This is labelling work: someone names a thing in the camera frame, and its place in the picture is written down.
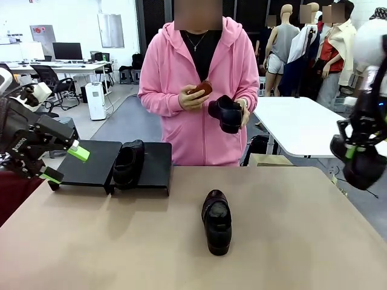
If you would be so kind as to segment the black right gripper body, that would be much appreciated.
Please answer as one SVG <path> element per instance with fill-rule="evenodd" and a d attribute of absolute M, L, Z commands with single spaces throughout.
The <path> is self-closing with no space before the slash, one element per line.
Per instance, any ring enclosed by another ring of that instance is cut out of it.
<path fill-rule="evenodd" d="M 386 97 L 361 93 L 352 113 L 352 128 L 356 133 L 386 136 Z"/>

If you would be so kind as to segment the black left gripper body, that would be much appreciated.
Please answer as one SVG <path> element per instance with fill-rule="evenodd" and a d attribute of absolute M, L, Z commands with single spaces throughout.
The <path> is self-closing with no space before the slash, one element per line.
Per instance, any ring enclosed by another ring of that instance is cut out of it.
<path fill-rule="evenodd" d="M 27 148 L 36 140 L 36 126 L 16 127 L 4 125 L 1 129 L 1 153 L 8 155 L 1 165 L 25 179 L 38 177 L 36 161 Z"/>

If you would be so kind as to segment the person's left hand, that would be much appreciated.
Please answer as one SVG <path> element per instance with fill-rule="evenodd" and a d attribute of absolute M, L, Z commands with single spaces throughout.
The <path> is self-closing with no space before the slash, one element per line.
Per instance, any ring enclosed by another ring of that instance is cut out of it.
<path fill-rule="evenodd" d="M 249 121 L 250 111 L 248 110 L 246 99 L 239 98 L 239 99 L 236 99 L 235 102 L 238 103 L 240 105 L 240 107 L 242 108 L 242 121 L 241 121 L 241 125 L 240 125 L 240 129 L 242 129 L 243 127 L 246 126 L 246 124 Z"/>

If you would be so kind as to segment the person's right hand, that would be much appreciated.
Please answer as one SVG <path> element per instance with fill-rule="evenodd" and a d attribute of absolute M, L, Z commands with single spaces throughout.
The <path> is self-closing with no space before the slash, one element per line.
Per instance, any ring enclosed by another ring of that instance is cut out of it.
<path fill-rule="evenodd" d="M 194 111 L 201 108 L 203 103 L 209 98 L 209 95 L 204 95 L 205 90 L 190 94 L 195 88 L 196 86 L 194 85 L 187 85 L 181 90 L 178 96 L 179 105 L 184 111 Z"/>

